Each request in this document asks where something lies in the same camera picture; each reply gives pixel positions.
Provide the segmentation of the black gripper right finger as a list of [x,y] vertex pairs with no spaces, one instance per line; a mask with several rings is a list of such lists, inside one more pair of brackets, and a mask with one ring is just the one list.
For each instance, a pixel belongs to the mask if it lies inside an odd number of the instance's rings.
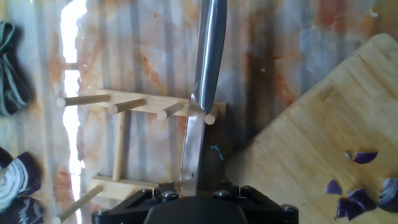
[[213,198],[237,205],[249,223],[299,223],[297,207],[290,204],[279,205],[249,185],[239,187],[232,182],[221,181],[213,191]]

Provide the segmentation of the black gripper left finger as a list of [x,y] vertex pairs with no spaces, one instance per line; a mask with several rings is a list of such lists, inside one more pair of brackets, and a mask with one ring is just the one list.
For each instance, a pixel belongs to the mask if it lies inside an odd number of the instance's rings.
[[91,215],[92,224],[143,224],[152,208],[179,198],[173,182],[161,183],[154,189],[143,188],[128,196],[112,209]]

